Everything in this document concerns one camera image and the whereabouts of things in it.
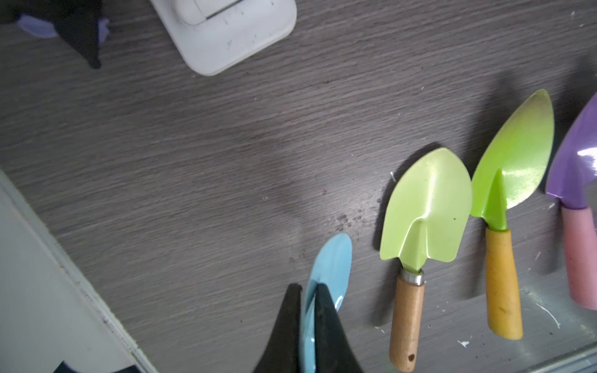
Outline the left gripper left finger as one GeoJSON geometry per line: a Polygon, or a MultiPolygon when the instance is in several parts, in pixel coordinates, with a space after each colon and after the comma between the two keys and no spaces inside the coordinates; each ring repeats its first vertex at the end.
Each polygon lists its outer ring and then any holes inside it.
{"type": "Polygon", "coordinates": [[[287,287],[265,351],[254,372],[299,372],[299,332],[301,323],[300,284],[287,287]]]}

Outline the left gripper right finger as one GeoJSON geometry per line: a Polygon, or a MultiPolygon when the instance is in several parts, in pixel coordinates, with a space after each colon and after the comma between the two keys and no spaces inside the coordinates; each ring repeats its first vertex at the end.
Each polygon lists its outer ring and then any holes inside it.
{"type": "Polygon", "coordinates": [[[337,315],[329,288],[323,283],[317,285],[314,329],[317,372],[363,372],[337,315]]]}

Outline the light blue shovel from box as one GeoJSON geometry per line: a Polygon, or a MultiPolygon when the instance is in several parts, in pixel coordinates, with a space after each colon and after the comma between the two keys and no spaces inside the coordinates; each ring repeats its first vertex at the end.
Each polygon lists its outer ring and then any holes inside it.
{"type": "Polygon", "coordinates": [[[317,285],[327,285],[334,307],[338,311],[348,290],[352,253],[349,235],[339,233],[323,245],[312,266],[301,315],[299,361],[302,372],[316,371],[314,302],[317,285]]]}

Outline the bright green shovel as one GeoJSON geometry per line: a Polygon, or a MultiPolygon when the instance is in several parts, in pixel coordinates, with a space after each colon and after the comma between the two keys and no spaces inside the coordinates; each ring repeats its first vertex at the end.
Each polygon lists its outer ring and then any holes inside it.
{"type": "Polygon", "coordinates": [[[519,279],[507,211],[538,188],[553,147],[554,113],[546,89],[533,93],[502,125],[472,178],[472,216],[485,221],[488,326],[499,337],[524,335],[519,279]]]}

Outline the purple round shovel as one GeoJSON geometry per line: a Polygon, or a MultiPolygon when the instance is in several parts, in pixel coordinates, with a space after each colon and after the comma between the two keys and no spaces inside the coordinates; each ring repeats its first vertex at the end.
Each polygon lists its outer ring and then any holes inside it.
{"type": "Polygon", "coordinates": [[[596,181],[596,97],[564,137],[547,178],[546,193],[561,202],[564,256],[571,298],[596,309],[596,230],[585,186],[596,181]]]}

